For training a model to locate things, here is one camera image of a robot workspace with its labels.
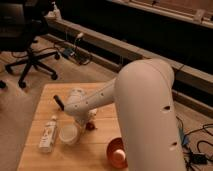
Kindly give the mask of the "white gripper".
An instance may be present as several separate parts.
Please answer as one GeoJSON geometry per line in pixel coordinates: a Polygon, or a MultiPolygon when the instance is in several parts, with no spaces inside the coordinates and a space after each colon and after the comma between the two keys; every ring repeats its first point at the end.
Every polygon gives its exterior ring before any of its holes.
{"type": "Polygon", "coordinates": [[[82,136],[84,134],[84,127],[89,122],[92,127],[95,127],[95,117],[97,115],[98,109],[92,109],[86,113],[75,115],[74,120],[77,123],[78,135],[82,136]]]}

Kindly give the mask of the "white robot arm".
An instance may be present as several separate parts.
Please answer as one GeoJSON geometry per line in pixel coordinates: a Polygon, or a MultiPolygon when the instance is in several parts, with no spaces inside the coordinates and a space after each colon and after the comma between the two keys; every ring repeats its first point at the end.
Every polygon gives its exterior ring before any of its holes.
{"type": "Polygon", "coordinates": [[[83,97],[71,93],[65,112],[79,118],[113,103],[129,171],[186,171],[173,83],[173,69],[164,60],[136,60],[92,93],[83,97]]]}

